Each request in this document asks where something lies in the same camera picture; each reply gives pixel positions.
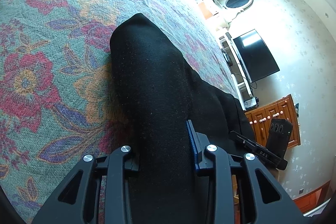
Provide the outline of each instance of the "white mirror frame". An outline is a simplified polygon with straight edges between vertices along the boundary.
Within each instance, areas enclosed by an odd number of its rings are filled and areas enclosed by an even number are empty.
[[[249,0],[248,3],[244,4],[243,6],[241,7],[238,7],[238,8],[229,8],[226,6],[226,3],[229,1],[229,0],[218,0],[219,3],[223,6],[223,8],[225,8],[226,12],[226,21],[229,23],[231,22],[233,19],[236,18],[237,14],[242,12],[244,9],[246,9],[247,7],[249,7],[253,0]]]

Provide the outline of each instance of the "dresser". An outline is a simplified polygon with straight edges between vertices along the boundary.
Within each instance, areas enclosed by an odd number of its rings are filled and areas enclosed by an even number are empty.
[[[245,115],[250,122],[258,144],[266,146],[268,129],[272,118],[286,119],[292,123],[293,131],[288,148],[301,144],[299,124],[297,122],[293,98],[290,94],[271,104],[246,112]]]

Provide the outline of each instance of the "bedspread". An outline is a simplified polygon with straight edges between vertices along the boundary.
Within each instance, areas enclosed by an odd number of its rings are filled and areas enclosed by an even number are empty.
[[[27,223],[80,157],[127,142],[109,41],[136,13],[154,22],[203,80],[236,95],[194,0],[1,0],[0,184]]]

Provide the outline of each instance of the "triangular cutout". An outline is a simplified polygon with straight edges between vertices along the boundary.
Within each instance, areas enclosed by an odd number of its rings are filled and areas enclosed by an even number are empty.
[[[259,183],[262,201],[267,204],[280,200],[279,193],[274,189],[265,175],[260,170],[256,170],[255,174]]]
[[[80,182],[82,180],[83,170],[77,172],[77,174],[73,177],[73,179],[66,185],[64,190],[58,197],[58,201],[68,203],[68,204],[75,204],[78,194],[78,189]]]

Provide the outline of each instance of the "flat screen tv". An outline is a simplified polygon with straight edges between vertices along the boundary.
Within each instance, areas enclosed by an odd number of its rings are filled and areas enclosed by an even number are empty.
[[[273,55],[256,30],[245,33],[233,41],[250,83],[280,71]]]

